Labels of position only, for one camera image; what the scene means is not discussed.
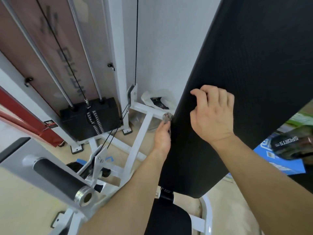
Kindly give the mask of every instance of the white metal frame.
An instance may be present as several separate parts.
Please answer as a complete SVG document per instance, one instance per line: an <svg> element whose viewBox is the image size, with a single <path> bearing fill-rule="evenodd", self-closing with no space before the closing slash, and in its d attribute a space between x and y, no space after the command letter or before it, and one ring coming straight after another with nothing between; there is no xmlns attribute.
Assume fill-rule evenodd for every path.
<svg viewBox="0 0 313 235"><path fill-rule="evenodd" d="M106 28L109 34L112 62L115 67L114 74L119 103L121 109L124 109L128 105L128 98L126 86L122 0L102 0L102 4L107 23ZM33 89L31 86L26 87L24 85L23 76L19 73L18 70L16 70L16 68L10 63L10 61L8 61L8 59L6 59L6 57L2 53L0 53L0 86L41 121L44 122L52 119L58 125L60 124L59 116L52 110L52 108L44 101L44 99L37 93L35 89ZM100 163L100 166L111 169L112 175L121 179L119 187L97 180L97 183L103 183L105 185L101 193L106 195L106 198L100 199L88 212L86 212L86 209L81 209L77 207L73 209L73 205L70 205L70 208L66 211L66 213L64 215L60 215L61 219L58 223L56 223L56 227L55 229L53 229L50 235L58 234L60 229L62 227L65 227L69 223L71 225L68 234L77 234L81 224L84 221L88 220L102 204L106 203L107 200L131 178L133 174L131 169L135 160L138 159L140 161L143 161L146 158L144 154L139 152L139 147L143 141L144 135L147 132L151 119L153 117L162 119L164 112L138 103L137 85L131 91L130 108L142 112L146 114L146 116L132 147L119 141L116 138L113 138L112 140L113 145L129 154L125 167L121 168L109 162L98 162L96 160L96 164ZM123 127L119 128L118 130L123 130L124 133L129 132L130 128L128 124L128 113L126 113L123 123ZM61 127L56 127L52 130L56 132L61 138L63 138L72 147L73 151L80 150L81 144L83 143L90 144L92 155L90 157L90 160L83 168L88 166L91 163L93 156L98 153L100 146L97 145L96 140L99 138L106 139L107 136L109 136L108 133L104 133L90 139L76 142ZM87 180L90 185L93 185L95 184L96 179L96 175L93 175L93 178L91 180ZM200 198L200 201L202 204L202 218L190 215L192 228L200 231L202 234L211 234L212 210L210 206L210 201L206 197L206 195Z"/></svg>

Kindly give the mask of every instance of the tiled floor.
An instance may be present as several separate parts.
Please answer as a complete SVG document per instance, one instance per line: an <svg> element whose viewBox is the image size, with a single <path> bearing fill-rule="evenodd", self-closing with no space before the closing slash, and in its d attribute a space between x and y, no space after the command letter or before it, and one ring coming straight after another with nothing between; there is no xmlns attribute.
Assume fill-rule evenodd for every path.
<svg viewBox="0 0 313 235"><path fill-rule="evenodd" d="M133 130L134 132L127 136L118 132L116 138L131 146L138 133L138 130ZM0 150L3 150L16 138L25 135L2 122L0 122L0 134L2 135ZM153 136L154 133L145 135L140 152L145 155L149 154L153 147ZM54 148L44 143L41 144L66 164L77 158L88 160L91 154L88 144L84 145L83 152L76 155L71 154L68 145ZM114 159L112 163L121 167L125 165L126 153L114 146L110 146L108 152ZM136 161L134 169L138 166L140 166L140 162ZM108 177L107 180L113 184L119 183L116 178ZM57 212L66 209L66 205L62 202L2 168L0 168L0 188L0 228L3 234L48 234L51 231L50 224ZM221 180L207 193L207 196L213 210L213 235L260 234L259 226L236 184ZM201 204L198 199L176 193L175 204L190 214L196 216L201 214Z"/></svg>

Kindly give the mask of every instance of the wall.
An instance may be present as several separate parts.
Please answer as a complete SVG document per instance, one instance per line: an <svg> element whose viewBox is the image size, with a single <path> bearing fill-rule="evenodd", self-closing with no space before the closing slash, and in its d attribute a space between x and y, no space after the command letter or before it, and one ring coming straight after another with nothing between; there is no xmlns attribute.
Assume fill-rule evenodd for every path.
<svg viewBox="0 0 313 235"><path fill-rule="evenodd" d="M172 91L176 103L179 102L219 2L220 0L139 0L138 96L146 90L165 88ZM129 26L125 27L129 22L129 19L124 21L125 43L130 41L129 38L133 39L133 33L126 30ZM129 58L131 55L127 55L128 46L126 44L125 49ZM128 67L128 82L134 81L129 72L131 70Z"/></svg>

